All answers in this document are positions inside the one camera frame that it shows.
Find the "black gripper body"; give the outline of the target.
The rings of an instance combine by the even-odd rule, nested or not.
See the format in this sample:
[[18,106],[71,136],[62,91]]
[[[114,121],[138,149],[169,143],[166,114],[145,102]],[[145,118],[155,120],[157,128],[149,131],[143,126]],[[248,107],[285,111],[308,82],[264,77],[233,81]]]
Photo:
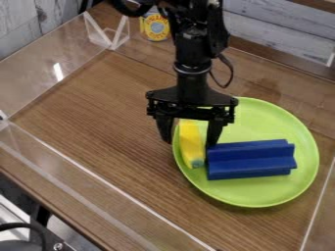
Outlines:
[[236,122],[238,99],[210,87],[199,95],[181,97],[177,87],[151,90],[147,114],[162,125],[171,125],[175,119],[208,121],[225,126]]

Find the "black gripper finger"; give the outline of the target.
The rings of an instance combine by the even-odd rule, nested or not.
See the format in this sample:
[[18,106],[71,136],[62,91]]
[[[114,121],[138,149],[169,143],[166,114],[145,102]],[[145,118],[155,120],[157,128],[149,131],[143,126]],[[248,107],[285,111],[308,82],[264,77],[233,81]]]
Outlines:
[[209,122],[208,139],[206,139],[208,147],[212,147],[218,143],[225,126],[226,126],[226,123],[224,121],[213,120]]
[[171,143],[174,117],[169,115],[157,115],[157,124],[163,141]]

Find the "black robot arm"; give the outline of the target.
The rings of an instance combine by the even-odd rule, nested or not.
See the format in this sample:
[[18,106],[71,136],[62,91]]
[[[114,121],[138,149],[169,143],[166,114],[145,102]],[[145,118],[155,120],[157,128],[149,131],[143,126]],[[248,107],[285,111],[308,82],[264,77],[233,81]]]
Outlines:
[[157,8],[169,21],[175,46],[174,70],[177,86],[151,90],[147,115],[157,120],[165,142],[173,139],[177,119],[206,121],[209,147],[218,143],[225,126],[236,122],[238,100],[214,90],[208,82],[213,74],[213,60],[230,60],[224,55],[230,33],[225,24],[224,0],[107,0],[125,16],[139,18]]

